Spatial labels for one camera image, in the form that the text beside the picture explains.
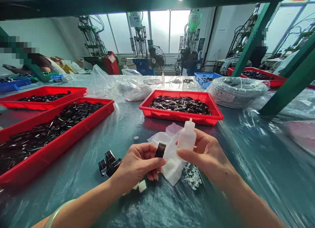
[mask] white plastic dropper bottle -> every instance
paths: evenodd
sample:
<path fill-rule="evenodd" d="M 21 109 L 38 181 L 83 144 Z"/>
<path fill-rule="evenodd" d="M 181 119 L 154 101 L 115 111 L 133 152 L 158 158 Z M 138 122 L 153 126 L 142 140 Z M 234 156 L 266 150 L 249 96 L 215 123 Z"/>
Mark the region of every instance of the white plastic dropper bottle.
<path fill-rule="evenodd" d="M 194 129 L 195 129 L 195 123 L 193 122 L 193 119 L 190 118 L 190 121 L 186 121 L 184 128 L 179 132 L 177 148 L 186 148 L 189 150 L 194 150 L 196 137 L 197 137 Z"/>
<path fill-rule="evenodd" d="M 164 73 L 162 72 L 162 83 L 164 83 L 164 81 L 165 81 L 165 75 L 164 75 Z"/>

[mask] coiled wire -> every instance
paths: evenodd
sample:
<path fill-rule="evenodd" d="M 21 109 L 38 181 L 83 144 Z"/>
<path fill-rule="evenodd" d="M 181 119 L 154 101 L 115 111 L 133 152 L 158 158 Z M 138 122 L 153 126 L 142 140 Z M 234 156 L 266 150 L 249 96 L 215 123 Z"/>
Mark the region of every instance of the coiled wire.
<path fill-rule="evenodd" d="M 260 80 L 220 77 L 214 79 L 206 91 L 219 105 L 246 108 L 253 100 L 264 95 L 268 89 Z"/>

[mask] green steel beam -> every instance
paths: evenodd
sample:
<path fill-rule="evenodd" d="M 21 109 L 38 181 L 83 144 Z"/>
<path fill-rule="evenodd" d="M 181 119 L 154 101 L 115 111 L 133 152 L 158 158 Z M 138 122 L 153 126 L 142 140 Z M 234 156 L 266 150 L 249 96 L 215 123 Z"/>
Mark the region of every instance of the green steel beam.
<path fill-rule="evenodd" d="M 249 60 L 251 54 L 253 53 L 253 50 L 255 49 L 256 44 L 258 43 L 258 41 L 260 41 L 262 32 L 266 28 L 277 6 L 278 6 L 278 2 L 271 2 L 271 3 L 264 4 L 262 11 L 260 15 L 258 16 L 258 19 L 253 27 L 253 30 L 244 46 L 240 59 L 238 60 L 235 66 L 235 69 L 232 73 L 232 77 L 239 77 L 242 74 L 247 64 L 247 61 Z"/>
<path fill-rule="evenodd" d="M 269 3 L 282 0 L 33 0 L 0 3 L 0 20 Z"/>
<path fill-rule="evenodd" d="M 314 59 L 315 49 L 260 110 L 262 115 L 277 115 L 315 79 Z"/>
<path fill-rule="evenodd" d="M 298 68 L 305 58 L 315 49 L 315 32 L 310 36 L 298 53 L 292 58 L 288 65 L 279 74 L 282 77 L 288 78 Z"/>
<path fill-rule="evenodd" d="M 5 53 L 7 53 L 7 51 L 10 51 L 11 53 L 16 54 L 17 59 L 23 59 L 24 64 L 33 72 L 36 77 L 38 77 L 39 80 L 43 82 L 48 82 L 50 80 L 49 76 L 43 75 L 40 68 L 37 65 L 32 64 L 31 59 L 28 59 L 27 53 L 24 53 L 24 48 L 20 46 L 21 43 L 16 42 L 16 37 L 9 36 L 1 27 L 0 44 L 0 47 L 4 48 Z"/>

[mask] bracelet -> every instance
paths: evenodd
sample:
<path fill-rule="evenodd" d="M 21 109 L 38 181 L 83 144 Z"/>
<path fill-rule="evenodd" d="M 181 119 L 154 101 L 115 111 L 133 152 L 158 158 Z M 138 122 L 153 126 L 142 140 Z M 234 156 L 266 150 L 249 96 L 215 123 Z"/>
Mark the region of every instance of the bracelet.
<path fill-rule="evenodd" d="M 49 219 L 47 220 L 47 222 L 45 223 L 44 225 L 44 228 L 51 228 L 52 227 L 52 224 L 53 224 L 53 221 L 55 220 L 56 216 L 58 215 L 58 213 L 61 211 L 61 209 L 67 205 L 67 204 L 70 204 L 71 202 L 73 202 L 75 199 L 72 199 L 68 202 L 65 202 L 64 204 L 62 204 L 60 207 L 58 207 L 58 209 L 56 211 L 54 211 L 53 214 L 51 214 L 51 216 L 49 217 Z"/>

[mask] pile of black caps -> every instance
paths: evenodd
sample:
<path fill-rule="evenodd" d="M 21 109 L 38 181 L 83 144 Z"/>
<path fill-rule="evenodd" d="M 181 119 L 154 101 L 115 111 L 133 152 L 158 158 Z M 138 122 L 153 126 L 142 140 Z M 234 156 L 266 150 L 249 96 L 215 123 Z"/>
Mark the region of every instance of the pile of black caps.
<path fill-rule="evenodd" d="M 183 80 L 184 83 L 190 83 L 190 82 L 192 82 L 192 81 L 193 81 L 193 79 L 184 79 L 184 80 Z"/>
<path fill-rule="evenodd" d="M 10 77 L 0 78 L 0 83 L 5 83 L 5 82 L 15 82 L 15 80 Z"/>
<path fill-rule="evenodd" d="M 210 81 L 212 81 L 212 80 L 214 80 L 214 78 L 203 78 L 202 79 L 204 82 L 210 82 Z"/>
<path fill-rule="evenodd" d="M 36 125 L 32 130 L 10 136 L 10 140 L 0 145 L 0 175 L 71 129 L 77 123 L 103 107 L 85 101 L 67 105 L 52 121 Z"/>
<path fill-rule="evenodd" d="M 170 96 L 159 96 L 153 99 L 149 107 L 162 110 L 211 115 L 211 111 L 206 103 L 201 102 L 199 99 L 194 100 L 191 97 L 173 98 Z"/>
<path fill-rule="evenodd" d="M 245 75 L 246 77 L 249 77 L 250 79 L 273 80 L 273 78 L 270 78 L 270 77 L 266 76 L 265 74 L 258 73 L 258 72 L 253 71 L 253 70 L 244 70 L 242 74 Z"/>
<path fill-rule="evenodd" d="M 51 72 L 42 72 L 43 75 L 49 75 L 49 74 L 53 74 Z M 20 77 L 36 77 L 35 74 L 33 73 L 22 73 L 22 74 L 19 74 Z"/>
<path fill-rule="evenodd" d="M 71 91 L 68 91 L 68 93 L 58 93 L 58 94 L 41 95 L 41 96 L 32 95 L 28 98 L 21 98 L 18 101 L 48 103 L 48 102 L 53 102 L 59 98 L 62 98 L 66 95 L 69 95 L 69 94 L 71 94 Z"/>

